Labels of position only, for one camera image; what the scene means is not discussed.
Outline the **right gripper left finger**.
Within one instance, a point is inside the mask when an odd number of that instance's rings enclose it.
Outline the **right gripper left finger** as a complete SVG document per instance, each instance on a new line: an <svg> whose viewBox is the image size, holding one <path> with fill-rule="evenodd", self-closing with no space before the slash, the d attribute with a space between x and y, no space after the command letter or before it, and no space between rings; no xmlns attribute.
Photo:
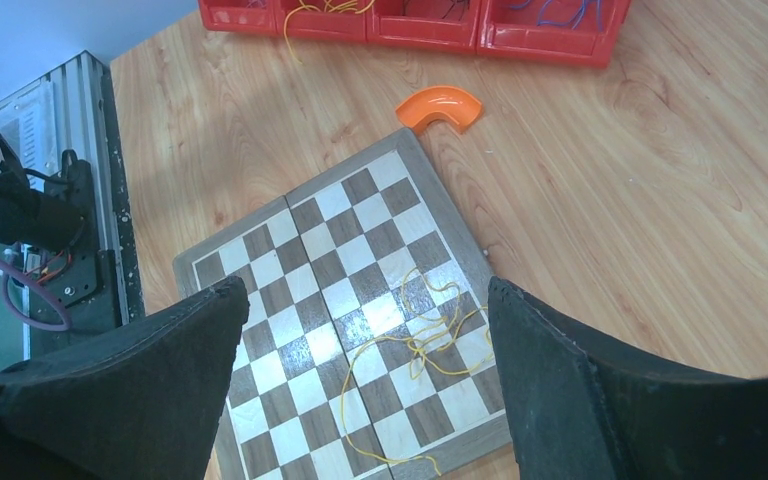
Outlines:
<svg viewBox="0 0 768 480"><path fill-rule="evenodd" d="M0 371L0 479L202 478L248 314L231 276Z"/></svg>

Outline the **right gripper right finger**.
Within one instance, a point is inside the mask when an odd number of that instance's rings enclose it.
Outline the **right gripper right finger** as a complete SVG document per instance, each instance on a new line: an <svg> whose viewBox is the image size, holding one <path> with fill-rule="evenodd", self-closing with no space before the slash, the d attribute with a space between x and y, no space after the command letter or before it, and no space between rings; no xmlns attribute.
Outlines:
<svg viewBox="0 0 768 480"><path fill-rule="evenodd" d="M489 327L524 479L768 479L768 377L646 352L514 283Z"/></svg>

